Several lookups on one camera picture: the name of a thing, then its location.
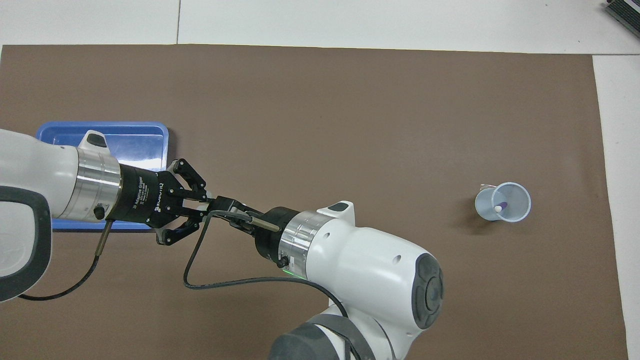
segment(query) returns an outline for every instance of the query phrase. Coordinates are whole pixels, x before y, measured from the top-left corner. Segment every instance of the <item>clear plastic cup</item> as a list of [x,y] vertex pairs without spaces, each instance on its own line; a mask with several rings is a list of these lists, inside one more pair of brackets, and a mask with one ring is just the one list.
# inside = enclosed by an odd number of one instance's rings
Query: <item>clear plastic cup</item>
[[489,221],[518,222],[531,210],[531,196],[522,185],[502,183],[482,189],[476,196],[478,215]]

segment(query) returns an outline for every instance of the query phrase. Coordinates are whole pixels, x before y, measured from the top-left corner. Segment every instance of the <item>green indicator light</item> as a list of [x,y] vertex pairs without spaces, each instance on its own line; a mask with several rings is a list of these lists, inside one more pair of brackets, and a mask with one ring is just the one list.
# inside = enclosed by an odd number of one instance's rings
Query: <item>green indicator light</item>
[[289,275],[291,275],[291,276],[295,276],[295,277],[297,277],[297,278],[299,278],[299,279],[306,280],[304,277],[302,277],[302,276],[298,276],[298,275],[296,275],[296,274],[294,274],[294,273],[292,273],[292,272],[290,272],[290,271],[287,271],[287,270],[284,270],[284,269],[282,269],[282,271],[284,271],[285,273],[287,273],[287,274],[289,274]]

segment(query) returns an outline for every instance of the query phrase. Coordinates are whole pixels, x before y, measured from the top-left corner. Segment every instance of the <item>black cable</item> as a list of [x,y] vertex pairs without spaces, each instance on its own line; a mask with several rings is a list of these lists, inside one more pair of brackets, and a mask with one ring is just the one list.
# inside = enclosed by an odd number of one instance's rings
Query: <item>black cable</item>
[[74,291],[75,289],[78,289],[80,287],[80,285],[82,285],[87,279],[89,279],[89,276],[91,276],[92,272],[95,270],[95,267],[98,265],[98,259],[99,258],[100,258],[100,256],[94,256],[93,257],[93,263],[91,264],[91,267],[89,268],[89,271],[86,272],[86,274],[83,276],[83,278],[80,279],[80,281],[78,281],[75,285],[71,286],[69,289],[66,289],[65,291],[63,291],[61,293],[57,293],[55,295],[43,296],[43,297],[22,294],[22,295],[18,295],[18,297],[20,299],[31,300],[31,301],[46,301],[46,300],[53,300],[53,299],[57,299],[59,297],[63,297],[66,294],[70,293],[71,291]]
[[329,290],[327,290],[326,288],[311,282],[309,280],[305,280],[305,279],[299,279],[299,278],[295,278],[295,277],[253,277],[250,279],[240,279],[240,280],[233,280],[233,281],[223,281],[223,282],[214,282],[212,284],[203,284],[203,285],[194,285],[189,283],[188,281],[188,277],[189,277],[189,270],[191,269],[191,265],[193,264],[193,260],[196,258],[196,255],[198,254],[198,250],[200,250],[200,245],[202,244],[202,240],[204,239],[205,233],[207,232],[207,228],[209,227],[209,222],[211,221],[211,218],[214,216],[220,217],[236,217],[239,218],[238,213],[231,213],[229,211],[212,211],[209,214],[207,214],[207,218],[204,222],[204,226],[202,227],[202,230],[200,231],[200,237],[198,238],[198,241],[196,242],[196,246],[193,248],[193,252],[191,253],[191,257],[189,258],[189,261],[187,262],[187,266],[184,268],[184,274],[182,276],[182,281],[184,283],[184,285],[192,290],[205,290],[205,289],[215,289],[215,288],[224,288],[226,286],[234,286],[234,285],[242,285],[242,284],[253,284],[256,282],[275,282],[275,281],[281,281],[281,282],[297,282],[300,284],[305,284],[305,285],[309,285],[312,288],[318,289],[320,290],[322,293],[324,293],[329,299],[331,299],[333,301],[333,303],[335,303],[335,305],[338,307],[338,309],[340,310],[340,313],[348,318],[348,314],[346,309],[344,309],[344,306],[342,305],[342,303],[340,302],[340,300],[338,300],[337,297],[335,297],[334,294],[332,294]]
[[102,250],[104,248],[104,243],[107,241],[107,237],[109,236],[109,232],[111,231],[112,224],[113,224],[113,220],[107,220],[106,224],[104,225],[104,229],[102,230],[102,235],[100,236],[100,240],[98,241],[98,246],[95,249],[95,256],[93,257],[93,263],[91,264],[91,267],[83,276],[83,278],[80,279],[80,281],[78,281],[75,285],[71,286],[69,289],[66,289],[61,293],[57,293],[54,295],[40,297],[40,296],[31,296],[31,295],[22,294],[22,295],[18,295],[18,297],[20,299],[30,300],[30,301],[47,301],[47,300],[53,300],[59,297],[63,297],[66,294],[70,293],[71,291],[78,289],[80,285],[84,284],[84,282],[87,279],[89,279],[89,276],[91,276],[91,274],[95,270],[95,267],[98,265],[98,259],[100,259],[100,255],[102,254]]

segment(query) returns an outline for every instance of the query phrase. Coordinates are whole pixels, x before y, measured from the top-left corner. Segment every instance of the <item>brown table mat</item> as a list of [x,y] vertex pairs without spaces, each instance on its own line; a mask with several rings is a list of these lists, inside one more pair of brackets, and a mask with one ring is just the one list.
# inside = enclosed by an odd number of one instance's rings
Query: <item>brown table mat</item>
[[[170,156],[262,210],[356,204],[359,226],[418,243],[444,311],[407,359],[626,359],[590,56],[223,45],[3,47],[0,126],[160,121]],[[481,183],[532,197],[517,224],[475,214]],[[56,233],[48,295],[98,234]],[[326,308],[316,290],[182,287],[196,236],[113,234],[92,278],[0,304],[2,359],[260,359]],[[214,224],[193,282],[278,275]]]

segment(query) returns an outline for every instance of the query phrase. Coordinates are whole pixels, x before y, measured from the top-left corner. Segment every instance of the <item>blue tray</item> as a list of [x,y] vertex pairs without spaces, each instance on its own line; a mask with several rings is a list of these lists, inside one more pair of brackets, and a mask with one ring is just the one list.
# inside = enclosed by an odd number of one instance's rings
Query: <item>blue tray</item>
[[[103,133],[111,154],[120,163],[153,171],[166,168],[169,130],[160,122],[52,121],[40,126],[36,138],[54,145],[78,146],[87,130]],[[91,223],[53,219],[52,227],[60,231],[100,231],[104,227],[104,221]],[[112,229],[144,231],[150,227],[145,224],[116,221]]]

